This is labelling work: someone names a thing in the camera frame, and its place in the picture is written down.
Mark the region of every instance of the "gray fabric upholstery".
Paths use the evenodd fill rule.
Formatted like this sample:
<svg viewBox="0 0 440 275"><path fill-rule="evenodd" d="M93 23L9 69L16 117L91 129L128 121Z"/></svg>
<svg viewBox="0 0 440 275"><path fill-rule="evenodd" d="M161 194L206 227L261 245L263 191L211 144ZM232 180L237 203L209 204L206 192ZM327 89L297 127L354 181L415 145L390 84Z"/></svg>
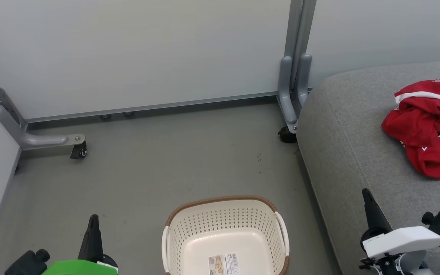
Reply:
<svg viewBox="0 0 440 275"><path fill-rule="evenodd" d="M300 113L298 144L344 275L362 273L363 188L393 228L422 225L426 211L440 210L440 181L414 170L400 142L380 126L397 106L395 92L438 78L440 61L341 73L313 89ZM426 261L440 275L440 249Z"/></svg>

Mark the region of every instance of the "gray floor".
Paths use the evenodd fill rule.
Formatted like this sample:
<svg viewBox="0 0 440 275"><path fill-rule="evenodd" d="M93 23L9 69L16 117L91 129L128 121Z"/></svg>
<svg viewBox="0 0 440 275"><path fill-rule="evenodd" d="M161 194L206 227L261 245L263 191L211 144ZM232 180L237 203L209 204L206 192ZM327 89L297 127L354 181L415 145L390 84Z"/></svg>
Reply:
<svg viewBox="0 0 440 275"><path fill-rule="evenodd" d="M91 214L121 274L163 274L169 214L195 200L253 194L278 207L290 235L291 275L340 274L296 144L277 132L277 103L68 121L37 133L84 133L88 156L29 154L0 213L0 274L28 249L50 263L76 258Z"/></svg>

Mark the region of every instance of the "cream plastic basket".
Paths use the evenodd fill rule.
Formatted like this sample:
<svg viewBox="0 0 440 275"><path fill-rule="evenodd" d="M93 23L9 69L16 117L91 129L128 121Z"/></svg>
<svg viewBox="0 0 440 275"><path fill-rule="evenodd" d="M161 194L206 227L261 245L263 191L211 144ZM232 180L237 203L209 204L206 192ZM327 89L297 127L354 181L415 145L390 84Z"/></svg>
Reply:
<svg viewBox="0 0 440 275"><path fill-rule="evenodd" d="M283 218L257 196L185 204L162 233L166 275L284 275L289 254Z"/></svg>

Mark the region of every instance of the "product label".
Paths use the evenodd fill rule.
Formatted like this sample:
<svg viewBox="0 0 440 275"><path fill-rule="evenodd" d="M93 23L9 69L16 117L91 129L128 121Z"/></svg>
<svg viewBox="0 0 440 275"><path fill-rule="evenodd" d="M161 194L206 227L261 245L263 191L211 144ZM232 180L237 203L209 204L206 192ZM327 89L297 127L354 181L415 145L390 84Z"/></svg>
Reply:
<svg viewBox="0 0 440 275"><path fill-rule="evenodd" d="M237 254L225 254L208 258L210 275L240 275Z"/></svg>

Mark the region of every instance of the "basket handle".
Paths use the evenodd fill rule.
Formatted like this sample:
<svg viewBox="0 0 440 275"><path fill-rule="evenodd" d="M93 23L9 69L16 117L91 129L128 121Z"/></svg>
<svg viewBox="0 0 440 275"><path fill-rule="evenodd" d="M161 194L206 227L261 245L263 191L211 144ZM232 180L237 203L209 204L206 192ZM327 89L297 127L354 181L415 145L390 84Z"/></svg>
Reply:
<svg viewBox="0 0 440 275"><path fill-rule="evenodd" d="M281 228L281 237L283 237L283 242L285 243L285 256L289 256L290 239L288 238L288 230L286 230L285 221L283 220L283 217L281 217L281 214L278 213L278 211L274 212L274 214L276 215L276 221Z"/></svg>
<svg viewBox="0 0 440 275"><path fill-rule="evenodd" d="M164 228L162 232L162 265L164 266L164 271L169 273L169 226Z"/></svg>

